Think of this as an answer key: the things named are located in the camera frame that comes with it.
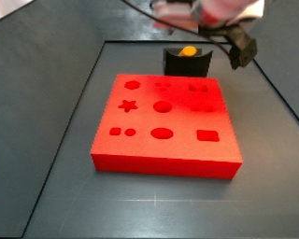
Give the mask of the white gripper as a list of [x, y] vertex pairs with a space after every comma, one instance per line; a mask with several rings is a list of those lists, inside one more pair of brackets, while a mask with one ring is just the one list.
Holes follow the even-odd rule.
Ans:
[[261, 19], [265, 0], [158, 0], [151, 8], [158, 28], [215, 29]]

